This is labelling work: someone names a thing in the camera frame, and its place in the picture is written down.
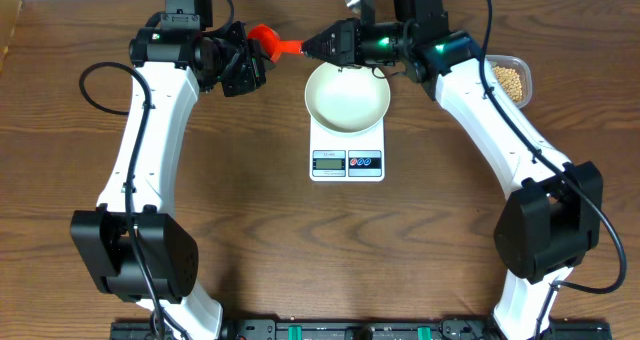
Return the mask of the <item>cream white bowl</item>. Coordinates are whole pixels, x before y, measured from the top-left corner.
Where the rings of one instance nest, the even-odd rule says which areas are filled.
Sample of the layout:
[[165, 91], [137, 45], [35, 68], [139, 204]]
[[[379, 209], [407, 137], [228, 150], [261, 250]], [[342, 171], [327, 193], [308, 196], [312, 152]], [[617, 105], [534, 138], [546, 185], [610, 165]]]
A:
[[311, 118], [329, 132], [355, 135], [377, 125], [391, 103], [389, 82], [371, 70], [323, 63], [310, 75], [304, 100]]

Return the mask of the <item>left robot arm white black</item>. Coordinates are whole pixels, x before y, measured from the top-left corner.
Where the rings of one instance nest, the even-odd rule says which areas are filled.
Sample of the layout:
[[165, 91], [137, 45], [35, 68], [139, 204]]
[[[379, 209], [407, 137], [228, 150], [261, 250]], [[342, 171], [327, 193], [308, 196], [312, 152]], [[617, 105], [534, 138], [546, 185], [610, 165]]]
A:
[[198, 281], [195, 239], [177, 222], [175, 183], [186, 125], [203, 92], [226, 97], [266, 81], [266, 55], [241, 21], [209, 30], [162, 14], [130, 43], [131, 106], [118, 156], [93, 210], [70, 233], [97, 289], [151, 311], [149, 338], [217, 339], [221, 304]]

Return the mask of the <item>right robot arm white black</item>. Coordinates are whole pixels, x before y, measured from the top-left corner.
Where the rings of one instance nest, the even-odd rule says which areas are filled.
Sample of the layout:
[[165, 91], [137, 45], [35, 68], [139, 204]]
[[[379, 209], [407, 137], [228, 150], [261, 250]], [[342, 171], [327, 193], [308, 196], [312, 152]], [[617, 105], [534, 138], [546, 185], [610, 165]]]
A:
[[469, 135], [506, 198], [494, 242], [507, 269], [487, 327], [503, 339], [594, 339], [592, 324], [558, 324], [550, 312], [572, 270], [599, 241], [602, 177], [573, 164], [531, 125], [492, 73], [480, 45], [452, 31], [442, 0], [394, 0], [379, 23], [371, 0], [345, 0], [354, 14], [309, 40], [320, 61], [305, 88], [316, 132], [358, 135], [381, 124], [390, 87], [383, 68], [407, 77]]

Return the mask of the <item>red measuring scoop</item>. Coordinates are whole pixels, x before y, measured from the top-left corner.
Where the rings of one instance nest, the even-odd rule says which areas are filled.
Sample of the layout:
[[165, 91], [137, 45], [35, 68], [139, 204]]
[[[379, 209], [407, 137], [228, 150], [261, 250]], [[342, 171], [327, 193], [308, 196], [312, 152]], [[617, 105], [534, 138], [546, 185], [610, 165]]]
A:
[[303, 54], [301, 40], [282, 40], [275, 30], [264, 24], [251, 29], [248, 38], [257, 40], [273, 63], [276, 63], [282, 54]]

